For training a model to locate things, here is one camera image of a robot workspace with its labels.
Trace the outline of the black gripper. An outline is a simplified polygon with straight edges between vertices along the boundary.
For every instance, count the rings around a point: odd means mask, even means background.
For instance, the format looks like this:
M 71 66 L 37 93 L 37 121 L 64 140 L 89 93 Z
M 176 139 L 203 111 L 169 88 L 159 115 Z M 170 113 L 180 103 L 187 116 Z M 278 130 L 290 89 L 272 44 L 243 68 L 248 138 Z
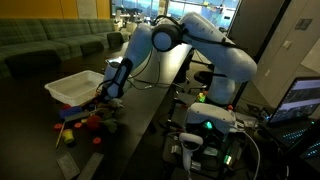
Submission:
M 101 83 L 102 89 L 100 97 L 103 100 L 111 100 L 114 98 L 120 98 L 123 92 L 123 86 L 113 80 L 105 80 Z

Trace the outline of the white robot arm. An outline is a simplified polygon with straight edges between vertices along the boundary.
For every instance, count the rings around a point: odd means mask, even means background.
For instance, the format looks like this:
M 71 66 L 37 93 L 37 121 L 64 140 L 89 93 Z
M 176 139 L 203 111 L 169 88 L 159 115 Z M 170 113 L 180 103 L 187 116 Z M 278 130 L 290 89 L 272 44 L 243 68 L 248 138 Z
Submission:
M 251 80 L 257 64 L 245 50 L 226 37 L 206 18 L 195 12 L 181 19 L 160 16 L 155 25 L 141 23 L 128 42 L 121 63 L 114 70 L 106 70 L 101 97 L 109 101 L 122 97 L 129 84 L 129 75 L 153 52 L 185 57 L 197 50 L 214 65 L 207 98 L 216 104 L 226 104 L 237 83 Z

